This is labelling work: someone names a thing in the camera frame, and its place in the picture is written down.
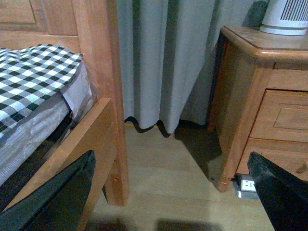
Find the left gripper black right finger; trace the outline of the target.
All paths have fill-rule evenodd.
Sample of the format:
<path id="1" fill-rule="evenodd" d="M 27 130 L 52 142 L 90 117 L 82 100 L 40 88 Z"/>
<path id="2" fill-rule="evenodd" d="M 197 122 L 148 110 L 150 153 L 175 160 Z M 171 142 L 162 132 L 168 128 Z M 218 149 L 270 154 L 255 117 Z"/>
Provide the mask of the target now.
<path id="1" fill-rule="evenodd" d="M 308 229 L 308 183 L 257 152 L 247 166 L 259 199 L 276 231 Z"/>

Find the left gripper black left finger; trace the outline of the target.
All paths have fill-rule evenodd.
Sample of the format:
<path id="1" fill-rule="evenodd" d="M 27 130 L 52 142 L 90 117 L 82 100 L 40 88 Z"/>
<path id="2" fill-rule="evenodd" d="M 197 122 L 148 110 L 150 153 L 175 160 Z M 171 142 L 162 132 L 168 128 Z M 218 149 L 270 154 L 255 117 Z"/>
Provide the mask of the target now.
<path id="1" fill-rule="evenodd" d="M 30 195 L 1 213 L 2 231 L 75 231 L 96 166 L 89 150 Z"/>

